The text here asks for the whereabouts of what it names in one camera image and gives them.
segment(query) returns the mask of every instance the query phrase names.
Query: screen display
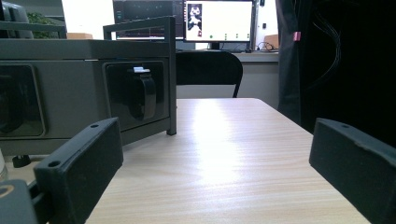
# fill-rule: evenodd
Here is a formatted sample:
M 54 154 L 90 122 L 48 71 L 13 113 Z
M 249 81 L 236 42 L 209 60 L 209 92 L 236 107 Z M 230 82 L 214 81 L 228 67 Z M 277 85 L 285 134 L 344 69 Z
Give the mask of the screen display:
M 115 23 L 140 21 L 173 16 L 176 21 L 176 38 L 183 38 L 182 0 L 113 0 Z M 117 38 L 163 39 L 163 28 L 150 28 L 116 32 Z
M 186 42 L 249 42 L 252 1 L 184 1 Z

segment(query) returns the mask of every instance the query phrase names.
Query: box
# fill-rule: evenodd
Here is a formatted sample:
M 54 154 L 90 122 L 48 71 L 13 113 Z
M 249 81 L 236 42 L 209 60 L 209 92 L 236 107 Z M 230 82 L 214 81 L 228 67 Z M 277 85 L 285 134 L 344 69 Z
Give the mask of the box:
M 264 42 L 274 45 L 276 49 L 279 49 L 279 36 L 278 35 L 266 35 Z
M 91 34 L 85 33 L 67 33 L 67 39 L 93 39 Z

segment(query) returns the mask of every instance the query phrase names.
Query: black handle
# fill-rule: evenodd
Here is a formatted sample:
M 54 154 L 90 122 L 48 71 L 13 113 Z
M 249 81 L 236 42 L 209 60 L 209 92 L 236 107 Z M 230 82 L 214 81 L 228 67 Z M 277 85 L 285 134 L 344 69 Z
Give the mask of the black handle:
M 133 73 L 134 80 L 132 97 L 134 100 L 130 104 L 132 116 L 139 120 L 154 117 L 157 90 L 150 70 L 143 67 L 134 67 L 134 69 L 128 69 L 128 73 Z

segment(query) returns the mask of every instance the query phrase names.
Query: light wood tabletop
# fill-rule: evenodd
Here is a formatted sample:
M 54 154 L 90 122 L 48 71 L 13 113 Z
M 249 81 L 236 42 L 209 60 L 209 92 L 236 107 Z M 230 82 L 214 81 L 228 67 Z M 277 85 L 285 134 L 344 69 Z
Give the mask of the light wood tabletop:
M 310 166 L 311 142 L 257 99 L 179 99 L 177 134 L 125 146 L 87 223 L 368 223 Z

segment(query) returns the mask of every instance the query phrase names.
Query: chair backrest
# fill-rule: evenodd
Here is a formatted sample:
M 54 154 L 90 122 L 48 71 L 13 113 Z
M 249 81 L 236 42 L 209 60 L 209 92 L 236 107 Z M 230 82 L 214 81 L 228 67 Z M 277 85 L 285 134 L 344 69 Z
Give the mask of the chair backrest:
M 243 75 L 239 59 L 220 50 L 177 52 L 176 71 L 177 85 L 235 85 L 233 98 L 238 94 Z

